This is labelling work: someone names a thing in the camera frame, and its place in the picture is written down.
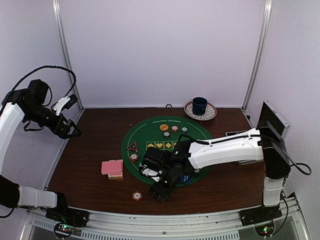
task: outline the aluminum frame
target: aluminum frame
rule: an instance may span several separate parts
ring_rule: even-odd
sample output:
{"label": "aluminum frame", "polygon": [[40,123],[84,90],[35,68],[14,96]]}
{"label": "aluminum frame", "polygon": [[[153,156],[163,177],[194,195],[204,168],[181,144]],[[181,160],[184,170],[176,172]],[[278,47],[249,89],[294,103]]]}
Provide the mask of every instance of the aluminum frame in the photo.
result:
{"label": "aluminum frame", "polygon": [[248,89],[246,91],[246,95],[244,98],[244,102],[242,105],[242,109],[247,115],[247,109],[249,105],[249,101],[251,99],[253,89],[257,80],[259,68],[261,65],[262,61],[262,54],[266,45],[268,33],[269,33],[269,26],[270,26],[270,20],[271,20],[271,13],[272,13],[272,5],[273,5],[273,0],[265,0],[264,4],[264,13],[263,13],[263,18],[262,18],[262,24],[261,24],[261,32],[260,32],[260,38],[258,42],[258,48],[256,51],[256,56],[254,60],[254,65],[251,73],[251,78],[249,82]]}
{"label": "aluminum frame", "polygon": [[[52,0],[52,5],[53,5],[53,13],[56,21],[56,27],[59,33],[60,37],[60,44],[61,44],[61,50],[63,54],[63,61],[65,64],[65,67],[67,69],[72,70],[71,66],[71,61],[68,53],[68,48],[67,48],[67,42],[66,42],[66,36],[65,36],[65,30],[64,30],[64,25],[62,21],[62,15],[61,15],[61,9],[60,9],[60,0]],[[72,85],[73,84],[73,78],[71,77],[71,74],[68,74],[69,82]],[[84,107],[81,102],[81,98],[79,95],[79,91],[77,88],[77,85],[74,86],[72,89],[72,92],[76,95],[78,98],[78,101],[76,102],[78,110],[81,112],[84,110]]]}
{"label": "aluminum frame", "polygon": [[[309,232],[297,199],[291,197],[286,200],[289,206],[288,216],[295,219],[294,227],[299,239],[309,240]],[[287,212],[283,200],[280,201],[280,209],[282,217],[277,220],[284,219]],[[104,236],[118,240],[202,240],[208,236],[236,233],[254,227],[254,225],[242,226],[240,210],[186,215],[130,215],[90,210],[87,227],[76,228],[75,235],[72,236],[89,240],[103,239]],[[28,214],[21,240],[29,240],[33,226],[50,231],[56,224],[55,221],[46,218],[45,213],[40,210],[29,211]]]}

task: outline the green poker mat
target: green poker mat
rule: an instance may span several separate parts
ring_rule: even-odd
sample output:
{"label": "green poker mat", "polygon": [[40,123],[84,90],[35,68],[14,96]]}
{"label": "green poker mat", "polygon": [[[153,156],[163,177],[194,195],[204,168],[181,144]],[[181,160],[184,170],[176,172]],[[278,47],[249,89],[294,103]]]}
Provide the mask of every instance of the green poker mat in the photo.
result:
{"label": "green poker mat", "polygon": [[[161,125],[168,125],[169,129],[163,131],[160,129]],[[178,126],[178,132],[172,132],[171,127]],[[211,134],[200,124],[179,116],[157,116],[146,119],[133,128],[131,128],[125,135],[121,145],[121,157],[123,163],[129,172],[140,181],[152,185],[155,181],[151,178],[142,176],[139,174],[139,165],[143,160],[148,147],[155,147],[161,150],[172,151],[175,147],[175,143],[178,141],[180,134],[183,132],[181,129],[187,128],[187,135],[195,139],[211,139]],[[169,132],[170,137],[164,137],[164,132]],[[134,150],[127,150],[129,146],[137,146],[137,152]],[[138,160],[136,162],[130,161],[131,154],[138,154]],[[177,187],[187,186],[193,184],[202,179],[210,171],[210,167],[205,167],[200,170],[199,173],[194,173],[192,178],[186,183],[178,184]]]}

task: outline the red poker chip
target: red poker chip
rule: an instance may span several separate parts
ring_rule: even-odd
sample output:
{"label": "red poker chip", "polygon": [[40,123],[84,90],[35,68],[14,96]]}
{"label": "red poker chip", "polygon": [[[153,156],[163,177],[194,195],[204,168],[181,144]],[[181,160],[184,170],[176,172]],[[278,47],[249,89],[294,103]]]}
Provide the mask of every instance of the red poker chip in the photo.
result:
{"label": "red poker chip", "polygon": [[179,131],[179,127],[178,126],[172,126],[171,127],[171,131],[174,133],[177,133]]}
{"label": "red poker chip", "polygon": [[142,193],[139,192],[139,191],[135,191],[133,194],[132,194],[132,198],[133,200],[135,201],[139,201],[142,199]]}

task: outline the brown wooden surface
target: brown wooden surface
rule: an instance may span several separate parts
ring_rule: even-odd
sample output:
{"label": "brown wooden surface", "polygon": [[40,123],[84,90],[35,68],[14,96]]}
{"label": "brown wooden surface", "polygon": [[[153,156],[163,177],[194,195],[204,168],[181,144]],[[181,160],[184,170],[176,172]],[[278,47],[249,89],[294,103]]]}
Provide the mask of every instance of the brown wooden surface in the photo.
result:
{"label": "brown wooden surface", "polygon": [[[70,139],[55,169],[48,190],[65,193],[71,207],[124,214],[171,215],[210,213],[260,205],[264,163],[211,167],[203,179],[176,188],[167,202],[154,199],[147,185],[123,166],[122,180],[101,175],[101,162],[121,159],[121,143],[137,123],[156,116],[188,116],[183,108],[86,109],[78,126],[82,135]],[[214,138],[225,132],[250,128],[237,108],[218,108],[217,116],[199,122]],[[132,194],[142,192],[140,201]]]}

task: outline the ventilation slot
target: ventilation slot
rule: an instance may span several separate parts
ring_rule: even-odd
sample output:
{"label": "ventilation slot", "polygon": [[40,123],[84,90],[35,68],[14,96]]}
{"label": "ventilation slot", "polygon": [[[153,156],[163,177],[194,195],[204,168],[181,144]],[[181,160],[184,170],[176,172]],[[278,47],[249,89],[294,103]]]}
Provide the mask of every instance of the ventilation slot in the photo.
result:
{"label": "ventilation slot", "polygon": [[[81,230],[82,240],[156,240],[156,237],[131,238],[127,236],[114,236],[107,233],[92,232],[91,230]],[[238,231],[228,233],[212,234],[205,237],[163,237],[163,240],[240,240]]]}
{"label": "ventilation slot", "polygon": [[42,219],[35,219],[33,225],[47,230],[53,230],[55,226],[51,222]]}

